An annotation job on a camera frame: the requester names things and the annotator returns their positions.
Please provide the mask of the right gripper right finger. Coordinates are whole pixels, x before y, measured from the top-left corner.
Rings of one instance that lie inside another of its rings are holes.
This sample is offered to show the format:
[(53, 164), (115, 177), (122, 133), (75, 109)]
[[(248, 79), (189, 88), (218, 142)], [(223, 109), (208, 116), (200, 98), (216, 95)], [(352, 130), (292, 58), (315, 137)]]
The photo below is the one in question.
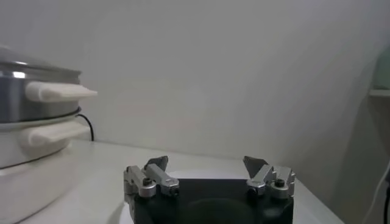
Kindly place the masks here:
[(291, 168), (275, 168), (263, 159), (250, 156), (245, 156), (243, 163), (249, 174), (246, 184), (257, 197), (268, 194), (271, 198), (286, 200), (294, 196), (296, 174)]

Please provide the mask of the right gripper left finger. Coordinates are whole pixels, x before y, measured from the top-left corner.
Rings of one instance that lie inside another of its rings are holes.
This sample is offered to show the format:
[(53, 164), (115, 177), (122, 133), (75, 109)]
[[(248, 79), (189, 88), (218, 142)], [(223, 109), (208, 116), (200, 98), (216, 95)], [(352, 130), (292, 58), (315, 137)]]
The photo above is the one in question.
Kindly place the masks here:
[(138, 166), (128, 166), (123, 172), (124, 199), (134, 201), (136, 197), (150, 199), (161, 194), (176, 197), (179, 194), (179, 180), (166, 173), (168, 156), (151, 158), (141, 169)]

